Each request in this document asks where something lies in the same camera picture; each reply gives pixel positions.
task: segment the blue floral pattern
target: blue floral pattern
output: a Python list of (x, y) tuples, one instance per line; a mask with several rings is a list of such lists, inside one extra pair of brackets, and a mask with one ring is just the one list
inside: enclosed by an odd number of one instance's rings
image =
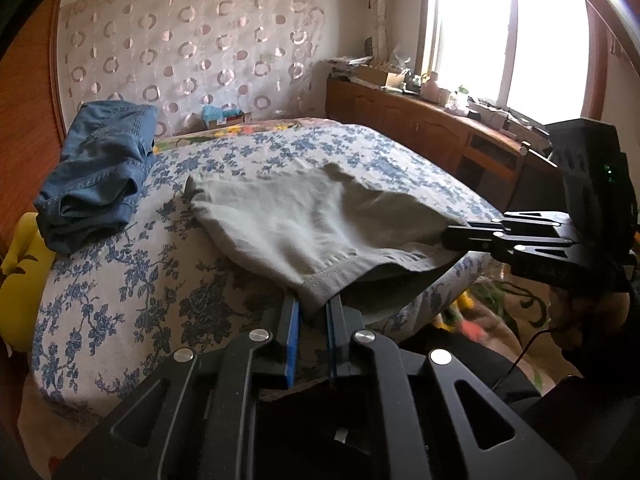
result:
[[(222, 137), (161, 153), (127, 228), (59, 257), (42, 298), (32, 372), (41, 393), (104, 415), (173, 350), (208, 351), (257, 326), (283, 293), (228, 261), (182, 191), (193, 170), (256, 176), (295, 160), (336, 162), (380, 189), (408, 192), (461, 219), (496, 211), (434, 164), (364, 126), (327, 123)], [(468, 253), (411, 304), (374, 325), (402, 340), (428, 323), (481, 272)], [(326, 373), (324, 335), (304, 327), (298, 387)]]

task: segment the hand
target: hand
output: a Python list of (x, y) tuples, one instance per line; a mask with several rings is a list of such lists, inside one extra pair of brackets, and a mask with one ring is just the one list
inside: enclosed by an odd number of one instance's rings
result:
[(620, 330), (629, 313), (629, 294), (613, 292), (600, 298), (571, 298), (562, 288), (550, 288), (549, 328), (551, 337), (561, 349), (574, 350), (582, 345), (582, 323), (589, 320), (598, 336)]

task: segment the folded jeans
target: folded jeans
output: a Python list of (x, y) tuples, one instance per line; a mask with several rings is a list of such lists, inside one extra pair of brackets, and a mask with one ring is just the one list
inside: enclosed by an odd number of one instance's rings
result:
[(82, 105), (34, 200), (49, 249), (71, 254), (127, 225), (154, 163), (156, 115), (152, 105), (125, 101)]

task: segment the window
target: window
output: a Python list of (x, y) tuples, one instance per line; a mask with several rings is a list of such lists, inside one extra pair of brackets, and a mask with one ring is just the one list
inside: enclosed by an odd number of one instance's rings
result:
[(580, 117), (590, 55), (585, 0), (437, 0), (436, 8), (431, 67), (441, 87), (465, 86), (539, 124)]

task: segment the wooden headboard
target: wooden headboard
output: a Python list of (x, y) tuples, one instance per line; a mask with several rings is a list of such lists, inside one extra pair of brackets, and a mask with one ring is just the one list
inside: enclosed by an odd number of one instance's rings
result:
[(0, 59), (0, 256), (60, 158), (59, 9), (60, 0), (44, 0)]

